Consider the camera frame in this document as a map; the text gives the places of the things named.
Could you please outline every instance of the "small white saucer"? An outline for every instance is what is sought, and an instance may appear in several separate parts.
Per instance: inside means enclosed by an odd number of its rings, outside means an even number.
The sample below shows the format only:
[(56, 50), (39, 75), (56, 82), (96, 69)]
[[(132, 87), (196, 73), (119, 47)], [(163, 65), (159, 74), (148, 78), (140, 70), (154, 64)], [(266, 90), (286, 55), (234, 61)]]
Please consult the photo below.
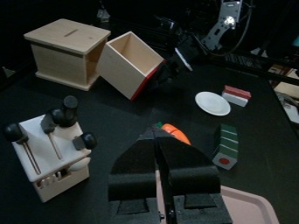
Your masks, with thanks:
[(218, 94), (200, 92), (195, 96), (195, 101), (200, 108), (215, 116), (224, 116), (230, 113), (230, 104)]

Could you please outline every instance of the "black table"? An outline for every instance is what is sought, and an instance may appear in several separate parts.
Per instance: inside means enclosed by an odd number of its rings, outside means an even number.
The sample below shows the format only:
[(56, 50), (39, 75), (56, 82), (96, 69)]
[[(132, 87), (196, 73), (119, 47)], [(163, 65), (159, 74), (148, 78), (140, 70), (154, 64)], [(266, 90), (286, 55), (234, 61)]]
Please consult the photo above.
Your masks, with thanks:
[[(231, 104), (226, 116), (207, 114), (196, 105), (200, 91), (220, 94), (224, 85), (246, 89), (252, 98), (244, 108)], [(222, 123), (238, 128), (238, 164), (219, 168), (224, 186), (263, 196), (282, 224), (299, 221), (299, 139), (267, 80), (222, 67), (198, 66), (131, 102), (99, 78), (80, 91), (28, 73), (0, 93), (0, 124), (21, 122), (61, 105), (67, 95), (79, 98), (79, 125), (99, 139), (91, 153), (89, 179), (41, 203), (28, 181), (13, 146), (0, 135), (0, 222), (108, 223), (108, 173), (119, 155), (154, 123), (171, 123), (204, 153), (212, 148)]]

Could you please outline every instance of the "green block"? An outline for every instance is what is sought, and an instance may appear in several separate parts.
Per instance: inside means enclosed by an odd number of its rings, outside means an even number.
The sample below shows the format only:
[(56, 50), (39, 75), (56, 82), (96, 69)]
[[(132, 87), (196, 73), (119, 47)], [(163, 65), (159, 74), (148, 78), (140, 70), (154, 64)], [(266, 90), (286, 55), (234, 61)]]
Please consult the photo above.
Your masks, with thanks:
[(226, 147), (228, 147), (230, 149), (232, 149), (235, 151), (239, 150), (239, 144), (235, 143), (235, 142), (232, 142), (232, 141), (230, 141), (228, 139), (226, 139), (223, 137), (219, 140), (219, 144), (223, 145), (223, 146), (226, 146)]
[(228, 148), (227, 146), (224, 146), (222, 144), (219, 145), (219, 147), (214, 151), (212, 156), (215, 157), (219, 153), (222, 153), (222, 154), (224, 154), (224, 155), (227, 155), (227, 156), (230, 156), (231, 158), (235, 158), (235, 159), (238, 159), (238, 157), (239, 157), (239, 152), (236, 150), (232, 150), (231, 148)]
[(239, 142), (239, 136), (234, 135), (234, 134), (231, 134), (226, 131), (220, 132), (220, 138), (224, 138), (224, 139), (227, 139), (227, 140), (230, 140), (231, 142), (235, 142), (235, 143)]
[(220, 130), (231, 133), (232, 135), (238, 134), (238, 129), (224, 123), (220, 125)]

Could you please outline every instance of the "red dot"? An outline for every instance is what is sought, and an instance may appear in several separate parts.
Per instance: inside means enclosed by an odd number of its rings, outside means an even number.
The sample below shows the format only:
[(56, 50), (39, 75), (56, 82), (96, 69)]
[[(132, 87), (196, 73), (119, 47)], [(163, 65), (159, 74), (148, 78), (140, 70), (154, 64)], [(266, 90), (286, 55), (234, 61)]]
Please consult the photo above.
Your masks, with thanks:
[(230, 161), (223, 157), (219, 159), (219, 162), (223, 164), (223, 165), (227, 165), (230, 163)]

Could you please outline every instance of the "white stand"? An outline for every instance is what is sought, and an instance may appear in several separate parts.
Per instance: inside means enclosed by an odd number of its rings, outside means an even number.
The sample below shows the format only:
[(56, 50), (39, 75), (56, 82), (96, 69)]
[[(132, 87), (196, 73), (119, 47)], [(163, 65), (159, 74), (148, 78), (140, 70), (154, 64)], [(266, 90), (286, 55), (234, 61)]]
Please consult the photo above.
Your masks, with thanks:
[(41, 202), (45, 202), (89, 177), (87, 155), (91, 150), (76, 150), (72, 144), (72, 139), (81, 135), (77, 123), (69, 128), (57, 126), (51, 135), (61, 154), (61, 159), (59, 159), (51, 139), (43, 132), (41, 120), (43, 115), (20, 123), (29, 137), (27, 143), (41, 174), (37, 174), (33, 169), (24, 146), (13, 143), (13, 148)]

